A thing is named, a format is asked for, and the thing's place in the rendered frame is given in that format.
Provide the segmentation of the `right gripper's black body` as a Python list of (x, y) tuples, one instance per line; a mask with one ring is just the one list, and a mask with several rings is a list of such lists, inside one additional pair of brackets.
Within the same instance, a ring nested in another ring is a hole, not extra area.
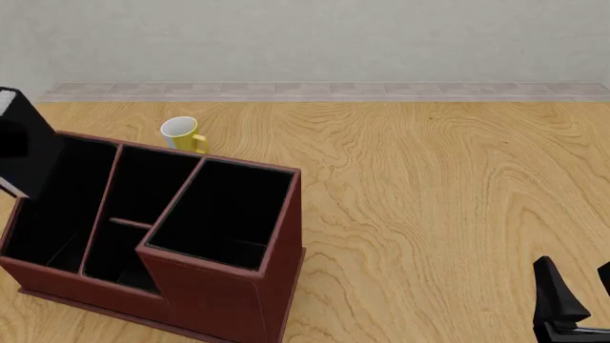
[(538, 343), (610, 343), (610, 329), (579, 327), (575, 322), (533, 323)]

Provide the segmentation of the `red-brown desk caddy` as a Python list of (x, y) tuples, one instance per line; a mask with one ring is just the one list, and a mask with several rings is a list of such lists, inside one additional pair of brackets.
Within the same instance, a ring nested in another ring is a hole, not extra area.
[(278, 343), (302, 245), (300, 172), (56, 131), (0, 266), (24, 293), (200, 339)]

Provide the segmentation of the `yellow mug, white inside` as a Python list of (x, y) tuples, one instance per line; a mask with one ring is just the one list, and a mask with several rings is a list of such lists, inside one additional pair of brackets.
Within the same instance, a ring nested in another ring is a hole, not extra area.
[(209, 153), (209, 144), (205, 136), (198, 133), (198, 123), (190, 116), (178, 116), (161, 125), (160, 132), (170, 148)]

